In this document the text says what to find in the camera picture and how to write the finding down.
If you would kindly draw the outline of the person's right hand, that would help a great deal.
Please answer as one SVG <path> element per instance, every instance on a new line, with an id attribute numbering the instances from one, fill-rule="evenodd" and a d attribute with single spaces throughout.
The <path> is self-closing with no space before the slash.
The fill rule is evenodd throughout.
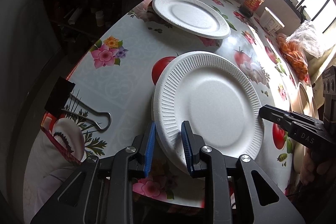
<path id="1" fill-rule="evenodd" d="M 307 185 L 310 182 L 313 182 L 317 174 L 324 175 L 328 173 L 328 170 L 330 168 L 330 162 L 328 161 L 323 162 L 320 165 L 315 165 L 310 154 L 311 154 L 310 149 L 306 148 L 299 176 L 299 180 L 303 185 Z"/>

